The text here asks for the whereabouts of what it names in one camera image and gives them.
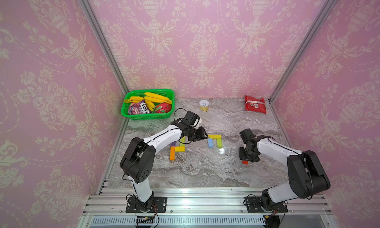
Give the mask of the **yellow-green long block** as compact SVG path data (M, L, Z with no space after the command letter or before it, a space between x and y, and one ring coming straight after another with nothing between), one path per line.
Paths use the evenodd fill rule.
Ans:
M221 135L208 135L208 137L211 139L220 139Z

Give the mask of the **light blue block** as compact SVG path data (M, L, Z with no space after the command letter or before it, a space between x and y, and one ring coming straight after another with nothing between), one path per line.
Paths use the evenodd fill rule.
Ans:
M212 148L213 147L213 139L208 138L208 147Z

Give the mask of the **lime green block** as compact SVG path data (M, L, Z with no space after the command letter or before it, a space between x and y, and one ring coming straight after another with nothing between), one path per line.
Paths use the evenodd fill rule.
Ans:
M222 143L221 138L217 138L216 141L217 141L217 147L218 148L222 148L223 147L223 143Z
M185 138L185 137L182 137L182 138L180 139L180 146L181 146L181 147L184 147L184 146L186 145L185 142L186 142L186 138Z

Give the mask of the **orange block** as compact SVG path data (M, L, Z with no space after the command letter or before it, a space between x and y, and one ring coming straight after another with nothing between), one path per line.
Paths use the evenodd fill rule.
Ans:
M175 160L175 149L176 149L176 147L170 148L170 157L169 157L170 161Z

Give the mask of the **small yellow block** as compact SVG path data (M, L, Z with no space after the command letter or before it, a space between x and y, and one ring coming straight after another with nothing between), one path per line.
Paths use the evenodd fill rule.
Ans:
M176 151L176 152L185 152L185 147L184 147L184 146L181 146L181 147L175 147L175 151Z

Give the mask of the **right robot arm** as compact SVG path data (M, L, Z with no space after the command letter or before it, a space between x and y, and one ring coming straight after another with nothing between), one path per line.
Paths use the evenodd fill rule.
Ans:
M300 151L278 144L266 136L243 137L239 148L242 161L258 162L264 154L286 166L288 181L262 191L259 204L266 212L285 209L292 199L311 199L313 195L329 190L330 180L316 155L311 150Z

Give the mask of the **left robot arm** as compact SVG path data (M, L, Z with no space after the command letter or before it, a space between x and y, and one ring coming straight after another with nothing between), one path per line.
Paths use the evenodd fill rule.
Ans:
M120 161L123 174L131 181L134 194L128 198L127 212L149 212L153 208L154 193L149 185L155 155L171 143L187 137L190 142L208 139L203 127L178 127L169 125L161 132L141 139L135 137L130 141Z

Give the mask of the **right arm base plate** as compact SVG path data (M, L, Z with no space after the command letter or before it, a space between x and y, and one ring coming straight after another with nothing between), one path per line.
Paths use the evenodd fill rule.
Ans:
M274 203L267 197L247 196L243 204L246 206L248 213L287 213L288 207L285 202Z

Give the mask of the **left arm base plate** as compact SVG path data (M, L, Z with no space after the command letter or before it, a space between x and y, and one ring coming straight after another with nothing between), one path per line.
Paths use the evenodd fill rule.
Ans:
M167 197L151 197L147 202L141 202L136 196L127 196L126 213L165 213Z

